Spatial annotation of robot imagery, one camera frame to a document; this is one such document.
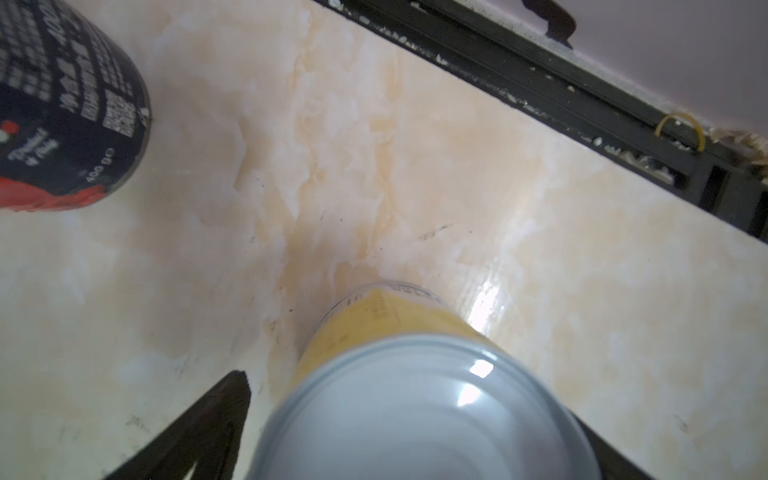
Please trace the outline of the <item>yellow labelled can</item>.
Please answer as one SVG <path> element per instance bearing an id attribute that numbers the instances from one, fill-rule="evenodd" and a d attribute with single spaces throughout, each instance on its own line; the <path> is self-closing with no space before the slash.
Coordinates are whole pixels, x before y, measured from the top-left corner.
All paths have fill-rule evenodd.
<path id="1" fill-rule="evenodd" d="M 252 479 L 596 479 L 570 411 L 431 292 L 337 302 L 267 421 Z"/>

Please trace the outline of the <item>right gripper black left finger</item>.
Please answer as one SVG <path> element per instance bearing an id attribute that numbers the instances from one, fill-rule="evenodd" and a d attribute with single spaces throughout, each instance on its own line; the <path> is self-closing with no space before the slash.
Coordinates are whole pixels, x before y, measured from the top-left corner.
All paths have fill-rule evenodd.
<path id="1" fill-rule="evenodd" d="M 233 370 L 109 479 L 231 479 L 250 406 L 247 375 Z"/>

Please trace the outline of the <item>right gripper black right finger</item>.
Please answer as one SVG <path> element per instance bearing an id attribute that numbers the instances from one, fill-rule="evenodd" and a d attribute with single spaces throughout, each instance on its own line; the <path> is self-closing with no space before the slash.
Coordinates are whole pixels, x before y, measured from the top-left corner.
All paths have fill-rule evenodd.
<path id="1" fill-rule="evenodd" d="M 603 480 L 652 480 L 651 476 L 622 455 L 578 416 L 576 420 L 596 455 Z"/>

